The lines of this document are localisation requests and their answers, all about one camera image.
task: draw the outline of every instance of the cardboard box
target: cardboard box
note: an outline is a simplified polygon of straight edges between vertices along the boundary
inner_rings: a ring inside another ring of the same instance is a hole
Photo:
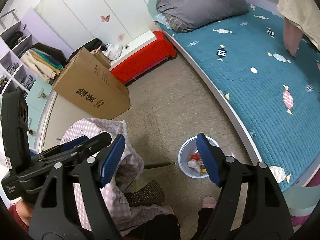
[[[107,69],[111,68],[111,61],[101,51],[98,51],[95,55],[96,59],[102,63]]]
[[[127,87],[86,48],[68,63],[53,89],[97,118],[111,120],[130,108]]]

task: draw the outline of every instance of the gray blanket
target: gray blanket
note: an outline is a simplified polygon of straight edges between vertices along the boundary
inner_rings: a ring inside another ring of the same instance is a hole
[[[249,12],[245,0],[159,0],[157,9],[178,18],[188,30]]]

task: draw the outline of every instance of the black pants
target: black pants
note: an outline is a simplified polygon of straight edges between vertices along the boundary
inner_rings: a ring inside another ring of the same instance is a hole
[[[213,209],[202,208],[199,212],[198,228],[192,240],[198,240],[207,225]],[[138,226],[127,236],[140,240],[180,240],[180,228],[175,215],[157,215],[153,220]]]

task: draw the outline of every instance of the person's leg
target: person's leg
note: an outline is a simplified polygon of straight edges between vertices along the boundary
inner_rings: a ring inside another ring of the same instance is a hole
[[[198,240],[201,236],[203,230],[205,229],[211,215],[213,209],[215,208],[217,201],[213,197],[205,197],[202,201],[202,209],[199,210],[198,216],[198,228],[195,235],[191,238],[191,240]]]
[[[178,219],[174,214],[157,215],[154,219],[133,229],[126,236],[152,240],[180,240],[181,238]]]

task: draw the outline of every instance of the white label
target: white label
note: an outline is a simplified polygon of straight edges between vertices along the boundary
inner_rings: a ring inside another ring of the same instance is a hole
[[[7,164],[8,169],[12,170],[12,166],[11,166],[11,162],[10,162],[10,158],[9,157],[6,157],[5,163]]]

